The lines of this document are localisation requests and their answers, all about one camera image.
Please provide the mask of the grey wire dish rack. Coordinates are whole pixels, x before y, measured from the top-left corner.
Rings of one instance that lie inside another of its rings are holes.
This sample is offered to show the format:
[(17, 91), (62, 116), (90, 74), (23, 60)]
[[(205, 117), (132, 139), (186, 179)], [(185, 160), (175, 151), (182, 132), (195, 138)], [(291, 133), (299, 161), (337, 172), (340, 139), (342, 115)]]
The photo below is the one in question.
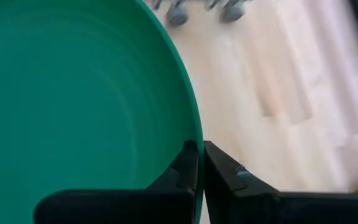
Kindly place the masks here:
[(244, 14), (244, 3), (253, 0), (148, 0), (152, 9), (157, 11), (161, 3), (169, 2), (170, 7), (165, 14), (168, 25), (171, 27), (180, 27), (189, 20), (188, 10), (183, 7), (186, 2), (203, 2), (204, 8), (211, 11), (216, 6), (221, 6), (219, 12), (219, 21), (228, 24), (239, 20)]

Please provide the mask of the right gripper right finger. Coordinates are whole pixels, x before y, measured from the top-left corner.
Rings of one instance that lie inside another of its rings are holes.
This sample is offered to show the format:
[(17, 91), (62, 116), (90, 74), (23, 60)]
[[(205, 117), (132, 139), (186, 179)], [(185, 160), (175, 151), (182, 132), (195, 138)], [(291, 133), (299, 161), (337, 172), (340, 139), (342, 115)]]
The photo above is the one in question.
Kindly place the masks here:
[(281, 192), (204, 142), (211, 224), (358, 224), (358, 193)]

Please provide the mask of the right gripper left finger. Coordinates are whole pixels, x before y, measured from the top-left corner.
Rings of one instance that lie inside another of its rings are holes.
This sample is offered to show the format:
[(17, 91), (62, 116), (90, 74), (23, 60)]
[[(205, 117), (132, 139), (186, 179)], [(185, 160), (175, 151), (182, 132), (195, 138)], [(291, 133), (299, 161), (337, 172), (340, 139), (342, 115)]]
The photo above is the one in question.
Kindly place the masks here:
[(185, 141), (167, 169), (141, 190), (61, 190), (43, 198), (34, 224), (194, 224), (199, 153)]

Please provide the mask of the dark green plate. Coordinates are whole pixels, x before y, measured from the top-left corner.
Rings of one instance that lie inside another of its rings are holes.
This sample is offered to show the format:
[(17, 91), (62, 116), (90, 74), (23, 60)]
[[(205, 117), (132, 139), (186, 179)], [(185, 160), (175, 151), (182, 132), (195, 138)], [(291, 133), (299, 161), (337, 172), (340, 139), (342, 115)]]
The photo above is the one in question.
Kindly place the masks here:
[(195, 94), (143, 0), (0, 0), (0, 224), (60, 190), (143, 189), (187, 140)]

